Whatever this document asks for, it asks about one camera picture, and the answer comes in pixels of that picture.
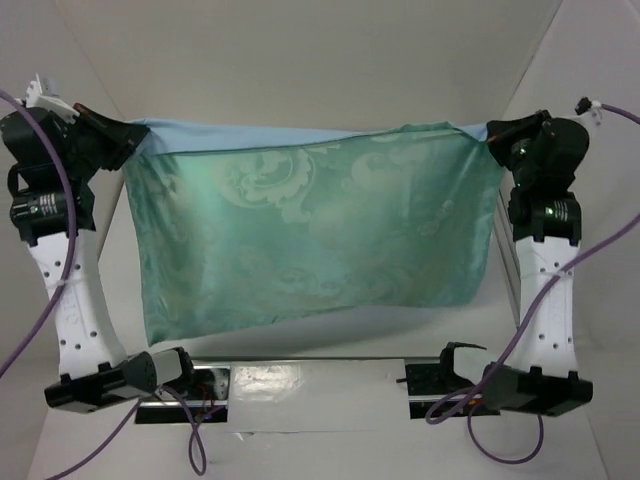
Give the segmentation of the light blue green pillowcase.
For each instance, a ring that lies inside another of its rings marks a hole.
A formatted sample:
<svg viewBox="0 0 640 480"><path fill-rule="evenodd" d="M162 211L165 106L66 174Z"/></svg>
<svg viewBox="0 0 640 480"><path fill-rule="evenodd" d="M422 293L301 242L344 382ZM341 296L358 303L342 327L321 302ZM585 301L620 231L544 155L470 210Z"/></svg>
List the light blue green pillowcase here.
<svg viewBox="0 0 640 480"><path fill-rule="evenodd" d="M142 124L123 171L150 344L476 295L504 176L484 127Z"/></svg>

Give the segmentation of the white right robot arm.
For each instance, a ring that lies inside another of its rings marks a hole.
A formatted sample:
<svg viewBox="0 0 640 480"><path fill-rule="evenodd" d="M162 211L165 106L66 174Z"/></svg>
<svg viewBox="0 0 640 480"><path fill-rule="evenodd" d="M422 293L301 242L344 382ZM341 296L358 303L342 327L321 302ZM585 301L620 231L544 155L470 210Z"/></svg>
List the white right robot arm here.
<svg viewBox="0 0 640 480"><path fill-rule="evenodd" d="M590 145L578 121L541 110L487 124L487 146L513 177L507 207L520 279L520 323L503 353L451 342L436 379L455 405L558 417L592 400L579 376L573 334L573 269L580 254L582 208L571 192Z"/></svg>

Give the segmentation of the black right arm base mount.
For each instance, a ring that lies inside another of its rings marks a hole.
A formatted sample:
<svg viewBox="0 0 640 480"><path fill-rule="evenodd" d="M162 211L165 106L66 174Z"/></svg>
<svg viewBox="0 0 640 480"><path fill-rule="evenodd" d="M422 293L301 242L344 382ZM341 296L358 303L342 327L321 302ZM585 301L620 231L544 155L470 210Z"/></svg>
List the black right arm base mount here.
<svg viewBox="0 0 640 480"><path fill-rule="evenodd" d="M456 392L434 410L431 418L450 410L465 397L466 389L483 378L485 369L497 358L483 346L464 342L448 342L437 357L406 358L404 373L396 383L406 388L410 418L424 418L441 398Z"/></svg>

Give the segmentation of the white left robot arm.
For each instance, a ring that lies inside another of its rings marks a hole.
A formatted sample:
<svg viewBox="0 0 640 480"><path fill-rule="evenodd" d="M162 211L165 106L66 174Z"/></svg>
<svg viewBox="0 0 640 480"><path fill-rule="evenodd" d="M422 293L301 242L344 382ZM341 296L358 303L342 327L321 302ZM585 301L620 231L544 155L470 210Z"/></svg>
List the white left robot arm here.
<svg viewBox="0 0 640 480"><path fill-rule="evenodd" d="M183 348L126 353L100 279L89 181L100 170L119 170L149 132L81 104L21 102L1 120L2 142L15 159L9 216L38 266L49 296L43 316L57 334L59 379L44 391L52 409L91 413L161 388L176 399L196 390Z"/></svg>

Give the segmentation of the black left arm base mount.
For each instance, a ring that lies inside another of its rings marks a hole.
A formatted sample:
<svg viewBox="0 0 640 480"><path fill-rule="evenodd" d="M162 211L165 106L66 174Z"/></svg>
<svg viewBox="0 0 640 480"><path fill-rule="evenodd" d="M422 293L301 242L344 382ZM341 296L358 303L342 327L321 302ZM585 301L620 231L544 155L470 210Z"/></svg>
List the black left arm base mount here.
<svg viewBox="0 0 640 480"><path fill-rule="evenodd" d="M197 362L195 382L178 389L196 423L222 424L228 421L231 366L224 363ZM138 425L187 424L182 404L171 394L160 390L145 398L135 414Z"/></svg>

